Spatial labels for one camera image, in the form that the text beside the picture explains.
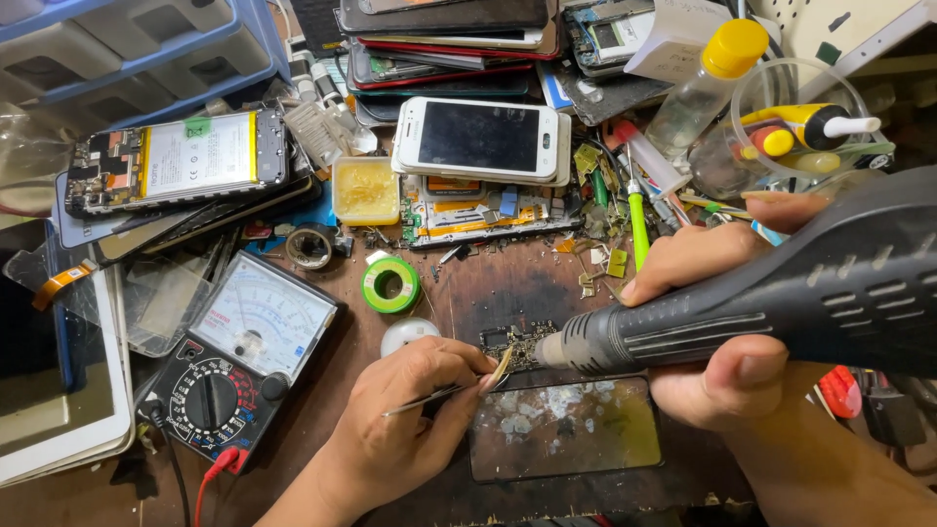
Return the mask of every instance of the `paper note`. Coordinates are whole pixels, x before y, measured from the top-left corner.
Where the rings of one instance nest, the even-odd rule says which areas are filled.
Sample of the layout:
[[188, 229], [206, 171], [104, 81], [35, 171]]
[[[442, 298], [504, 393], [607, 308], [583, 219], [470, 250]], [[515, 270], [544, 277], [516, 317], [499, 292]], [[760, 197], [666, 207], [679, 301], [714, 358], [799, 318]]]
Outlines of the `paper note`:
[[[698, 68], [699, 56], [722, 23], [732, 19], [729, 9], [707, 0], [654, 0], [654, 26], [644, 45], [625, 65], [625, 73], [677, 83]], [[781, 44], [781, 30], [772, 21], [755, 17]]]

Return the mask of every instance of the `phone screen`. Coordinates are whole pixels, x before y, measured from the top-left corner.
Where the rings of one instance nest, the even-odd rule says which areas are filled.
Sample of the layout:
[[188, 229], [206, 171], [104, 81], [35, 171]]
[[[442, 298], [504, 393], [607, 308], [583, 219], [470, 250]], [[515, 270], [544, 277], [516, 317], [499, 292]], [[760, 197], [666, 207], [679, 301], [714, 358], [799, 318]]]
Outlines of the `phone screen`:
[[540, 111], [426, 102], [419, 161], [537, 172]]

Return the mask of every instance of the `yellow bottle cap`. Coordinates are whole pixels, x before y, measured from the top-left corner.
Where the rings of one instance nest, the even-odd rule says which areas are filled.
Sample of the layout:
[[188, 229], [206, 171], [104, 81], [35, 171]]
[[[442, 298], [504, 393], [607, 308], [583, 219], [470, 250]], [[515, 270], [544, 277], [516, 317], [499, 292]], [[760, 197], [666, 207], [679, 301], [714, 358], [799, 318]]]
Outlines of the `yellow bottle cap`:
[[775, 130], [765, 137], [762, 143], [765, 153], [771, 157], [783, 156], [794, 148], [794, 134], [790, 130]]
[[733, 19], [719, 26], [703, 50], [703, 68], [722, 79], [745, 75], [767, 49], [767, 31], [760, 23]]

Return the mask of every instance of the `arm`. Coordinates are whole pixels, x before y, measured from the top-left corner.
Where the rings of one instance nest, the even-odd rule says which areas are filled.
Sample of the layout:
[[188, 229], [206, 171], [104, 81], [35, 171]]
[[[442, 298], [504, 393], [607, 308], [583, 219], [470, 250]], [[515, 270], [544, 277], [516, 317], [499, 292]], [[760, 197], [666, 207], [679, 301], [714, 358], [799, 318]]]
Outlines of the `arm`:
[[[793, 233], [827, 200], [753, 192], [748, 211]], [[622, 292], [637, 306], [729, 271], [770, 250], [743, 222], [684, 227], [655, 242]], [[649, 372], [651, 395], [675, 419], [719, 432], [772, 525], [879, 527], [937, 524], [937, 497], [889, 459], [804, 399], [830, 366], [788, 362], [783, 342], [763, 335], [728, 340], [706, 367]]]
[[933, 525], [937, 496], [805, 399], [724, 432], [772, 525]]
[[[365, 368], [332, 437], [255, 527], [349, 527], [442, 472], [497, 364], [463, 342], [423, 337]], [[448, 384], [466, 389], [433, 419], [422, 406], [381, 415]]]

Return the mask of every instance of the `fingernail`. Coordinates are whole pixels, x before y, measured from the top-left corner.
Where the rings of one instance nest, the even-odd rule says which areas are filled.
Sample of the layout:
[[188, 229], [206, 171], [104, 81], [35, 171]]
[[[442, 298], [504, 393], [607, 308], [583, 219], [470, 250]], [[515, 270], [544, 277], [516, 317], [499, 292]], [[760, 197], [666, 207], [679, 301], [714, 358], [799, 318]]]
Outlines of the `fingernail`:
[[752, 190], [742, 192], [743, 200], [758, 200], [763, 203], [780, 203], [791, 199], [794, 194], [790, 192], [772, 192], [770, 190]]
[[482, 385], [482, 389], [479, 390], [478, 397], [483, 397], [495, 389], [495, 378], [491, 376], [491, 373], [488, 373], [479, 380], [479, 384]]
[[738, 381], [743, 386], [754, 386], [776, 378], [787, 364], [787, 354], [745, 356], [738, 365]]
[[637, 284], [637, 282], [636, 282], [634, 279], [632, 279], [632, 281], [628, 282], [628, 285], [625, 286], [625, 289], [622, 289], [622, 290], [621, 290], [621, 299], [622, 299], [622, 300], [628, 300], [629, 298], [631, 298], [632, 293], [634, 293], [634, 288], [637, 287], [636, 284]]

